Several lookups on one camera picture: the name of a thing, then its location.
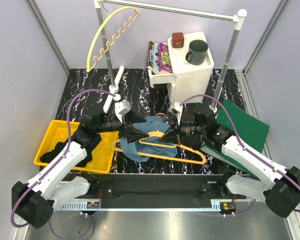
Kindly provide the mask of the blue tank top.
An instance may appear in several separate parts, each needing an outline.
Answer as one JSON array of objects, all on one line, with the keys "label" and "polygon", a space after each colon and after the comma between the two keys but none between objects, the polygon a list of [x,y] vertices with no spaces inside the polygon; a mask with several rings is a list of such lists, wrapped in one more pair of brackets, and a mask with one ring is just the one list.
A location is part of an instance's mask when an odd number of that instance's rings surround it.
[{"label": "blue tank top", "polygon": [[[146,123],[134,123],[133,126],[145,133],[149,133],[157,130],[164,133],[170,127],[170,125],[168,123],[165,123],[162,120],[161,116],[159,115],[148,116],[145,120]],[[123,154],[126,157],[139,163],[147,162],[148,159],[150,158],[149,156],[142,156],[139,153],[147,153],[147,154],[172,157],[172,158],[174,158],[178,153],[176,147],[169,148],[169,147],[147,145],[147,144],[142,144],[139,141],[128,143],[127,140],[123,137],[120,139],[120,146],[123,151]]]}]

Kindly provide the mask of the orange-yellow plastic hanger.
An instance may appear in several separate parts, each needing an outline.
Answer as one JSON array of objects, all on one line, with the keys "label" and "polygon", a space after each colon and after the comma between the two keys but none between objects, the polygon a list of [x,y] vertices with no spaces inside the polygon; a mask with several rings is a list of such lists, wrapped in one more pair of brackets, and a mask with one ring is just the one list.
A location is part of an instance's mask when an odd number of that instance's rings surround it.
[{"label": "orange-yellow plastic hanger", "polygon": [[[191,147],[178,143],[161,143],[160,138],[169,129],[169,125],[159,115],[148,116],[142,122],[134,120],[132,122],[132,129],[136,130],[138,134],[145,134],[145,136],[136,141],[128,140],[127,136],[122,137],[114,140],[111,143],[111,148],[115,152],[123,153],[133,161],[142,163],[148,161],[150,158],[156,158],[198,165],[203,165],[207,161],[203,153]],[[199,156],[199,159],[178,158],[178,149],[192,152]]]}]

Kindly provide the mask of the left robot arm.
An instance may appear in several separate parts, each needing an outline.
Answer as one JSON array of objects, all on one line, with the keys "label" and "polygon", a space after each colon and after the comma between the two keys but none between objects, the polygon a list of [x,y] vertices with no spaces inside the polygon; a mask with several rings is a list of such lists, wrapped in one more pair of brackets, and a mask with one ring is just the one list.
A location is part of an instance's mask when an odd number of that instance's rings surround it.
[{"label": "left robot arm", "polygon": [[[84,115],[77,130],[70,133],[63,148],[52,151],[53,160],[36,176],[26,183],[16,182],[11,189],[10,222],[16,227],[31,225],[36,229],[43,227],[54,211],[79,196],[93,198],[98,193],[96,183],[83,176],[76,176],[65,184],[60,182],[83,160],[91,160],[92,152],[102,141],[102,133],[123,131],[130,140],[139,140],[148,134],[134,128],[135,123],[146,119],[130,111],[122,117],[108,118],[104,113],[94,116]],[[17,224],[15,215],[25,223]]]}]

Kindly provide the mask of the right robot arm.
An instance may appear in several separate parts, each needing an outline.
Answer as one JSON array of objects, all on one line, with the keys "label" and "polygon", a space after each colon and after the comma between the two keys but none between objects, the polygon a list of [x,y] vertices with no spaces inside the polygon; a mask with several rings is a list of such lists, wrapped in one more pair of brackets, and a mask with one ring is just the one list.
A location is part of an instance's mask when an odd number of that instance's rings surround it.
[{"label": "right robot arm", "polygon": [[256,179],[229,174],[217,185],[218,195],[229,198],[242,195],[263,202],[281,218],[287,218],[300,204],[300,169],[287,168],[266,158],[244,143],[229,127],[217,122],[207,104],[197,103],[192,121],[182,121],[183,106],[173,103],[168,111],[173,114],[170,127],[160,138],[162,143],[181,144],[183,138],[203,138],[208,147],[235,160],[248,169]]}]

